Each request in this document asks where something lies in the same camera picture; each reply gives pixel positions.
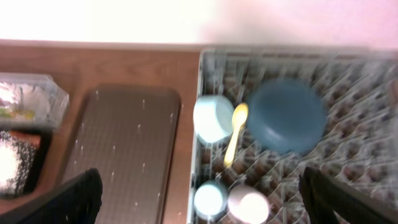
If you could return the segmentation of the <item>dark blue plate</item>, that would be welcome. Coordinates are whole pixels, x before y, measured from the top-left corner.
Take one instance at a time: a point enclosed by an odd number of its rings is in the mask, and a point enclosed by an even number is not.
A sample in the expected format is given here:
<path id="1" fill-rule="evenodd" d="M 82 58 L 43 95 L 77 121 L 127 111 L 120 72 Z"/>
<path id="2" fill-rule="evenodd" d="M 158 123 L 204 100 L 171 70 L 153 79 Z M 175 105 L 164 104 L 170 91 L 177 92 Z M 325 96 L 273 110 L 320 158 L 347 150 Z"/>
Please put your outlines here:
<path id="1" fill-rule="evenodd" d="M 316 91 L 301 80 L 270 80 L 247 98 L 246 126 L 263 148 L 279 154 L 308 154 L 327 124 L 327 110 Z"/>

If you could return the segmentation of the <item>light blue bowl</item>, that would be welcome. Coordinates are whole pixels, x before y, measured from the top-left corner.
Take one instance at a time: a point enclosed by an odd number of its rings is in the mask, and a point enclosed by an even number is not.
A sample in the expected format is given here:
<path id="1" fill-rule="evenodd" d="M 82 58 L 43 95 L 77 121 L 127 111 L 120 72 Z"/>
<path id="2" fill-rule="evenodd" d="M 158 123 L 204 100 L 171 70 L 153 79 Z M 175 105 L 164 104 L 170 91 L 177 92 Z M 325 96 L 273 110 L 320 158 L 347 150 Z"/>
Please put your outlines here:
<path id="1" fill-rule="evenodd" d="M 193 109 L 193 126 L 199 140 L 210 144 L 230 136 L 233 112 L 232 103 L 222 95 L 200 96 Z"/>

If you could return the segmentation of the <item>pink cup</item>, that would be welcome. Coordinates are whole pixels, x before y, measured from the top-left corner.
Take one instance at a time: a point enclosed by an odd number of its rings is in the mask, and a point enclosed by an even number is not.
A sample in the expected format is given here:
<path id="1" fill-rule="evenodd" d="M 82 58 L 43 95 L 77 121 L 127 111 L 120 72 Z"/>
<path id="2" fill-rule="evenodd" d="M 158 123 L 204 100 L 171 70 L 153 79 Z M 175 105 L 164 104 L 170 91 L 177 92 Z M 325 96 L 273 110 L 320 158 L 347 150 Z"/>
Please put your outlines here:
<path id="1" fill-rule="evenodd" d="M 270 215 L 267 197 L 248 185 L 237 185 L 228 196 L 228 216 L 236 223 L 261 224 Z"/>

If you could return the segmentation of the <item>yellow plastic spoon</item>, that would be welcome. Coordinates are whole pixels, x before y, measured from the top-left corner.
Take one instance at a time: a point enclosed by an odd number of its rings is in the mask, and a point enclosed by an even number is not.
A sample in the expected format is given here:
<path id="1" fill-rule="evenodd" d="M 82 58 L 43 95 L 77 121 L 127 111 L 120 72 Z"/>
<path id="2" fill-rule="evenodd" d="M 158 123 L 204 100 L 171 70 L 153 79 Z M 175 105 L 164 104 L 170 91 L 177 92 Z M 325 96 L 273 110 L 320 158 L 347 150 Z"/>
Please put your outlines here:
<path id="1" fill-rule="evenodd" d="M 230 167 L 234 161 L 235 151 L 238 144 L 238 137 L 248 118 L 249 108 L 246 103 L 240 103 L 234 110 L 232 117 L 233 133 L 224 155 L 223 165 Z"/>

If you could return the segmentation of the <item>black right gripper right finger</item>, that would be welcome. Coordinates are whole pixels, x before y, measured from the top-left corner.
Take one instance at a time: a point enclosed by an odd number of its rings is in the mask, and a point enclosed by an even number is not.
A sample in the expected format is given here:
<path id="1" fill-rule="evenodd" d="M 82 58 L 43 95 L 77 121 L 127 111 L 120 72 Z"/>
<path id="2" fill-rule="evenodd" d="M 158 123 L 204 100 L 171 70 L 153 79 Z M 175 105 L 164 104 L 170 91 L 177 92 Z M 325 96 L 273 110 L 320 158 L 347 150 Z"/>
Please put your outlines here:
<path id="1" fill-rule="evenodd" d="M 305 168 L 298 188 L 311 223 L 338 223 L 339 215 L 350 223 L 397 224 L 396 210 L 316 168 Z"/>

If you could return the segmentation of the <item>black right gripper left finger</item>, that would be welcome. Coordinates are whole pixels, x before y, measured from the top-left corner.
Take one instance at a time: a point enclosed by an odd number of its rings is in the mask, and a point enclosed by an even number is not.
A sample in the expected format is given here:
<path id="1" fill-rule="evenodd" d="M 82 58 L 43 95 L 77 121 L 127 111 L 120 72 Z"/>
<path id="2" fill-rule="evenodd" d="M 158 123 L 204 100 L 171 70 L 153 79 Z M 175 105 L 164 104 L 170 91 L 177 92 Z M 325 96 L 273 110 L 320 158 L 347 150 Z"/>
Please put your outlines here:
<path id="1" fill-rule="evenodd" d="M 90 168 L 57 189 L 1 215 L 5 224 L 94 223 L 102 206 L 103 183 Z"/>

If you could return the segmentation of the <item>orange carrot piece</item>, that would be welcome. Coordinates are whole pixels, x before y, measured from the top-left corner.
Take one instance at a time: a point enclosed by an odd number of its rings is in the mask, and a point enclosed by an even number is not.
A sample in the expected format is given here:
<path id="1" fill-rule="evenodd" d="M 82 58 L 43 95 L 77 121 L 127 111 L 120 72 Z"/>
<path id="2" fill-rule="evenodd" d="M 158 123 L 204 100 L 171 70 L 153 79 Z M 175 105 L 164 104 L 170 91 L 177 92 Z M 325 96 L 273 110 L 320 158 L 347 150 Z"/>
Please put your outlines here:
<path id="1" fill-rule="evenodd" d="M 19 131 L 10 131 L 9 133 L 12 137 L 15 137 L 18 140 L 27 142 L 36 148 L 39 148 L 39 146 L 40 146 L 40 136 L 39 135 L 22 133 Z"/>

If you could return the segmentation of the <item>blue cup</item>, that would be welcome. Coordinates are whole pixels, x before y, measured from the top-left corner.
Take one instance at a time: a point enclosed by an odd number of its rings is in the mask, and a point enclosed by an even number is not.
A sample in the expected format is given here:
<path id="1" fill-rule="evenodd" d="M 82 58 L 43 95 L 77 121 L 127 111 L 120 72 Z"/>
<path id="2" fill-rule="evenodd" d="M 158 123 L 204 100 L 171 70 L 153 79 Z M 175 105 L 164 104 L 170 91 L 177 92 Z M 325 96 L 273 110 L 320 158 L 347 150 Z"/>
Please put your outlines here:
<path id="1" fill-rule="evenodd" d="M 209 180 L 196 190 L 193 207 L 202 220 L 217 220 L 224 214 L 227 201 L 227 188 L 219 182 Z"/>

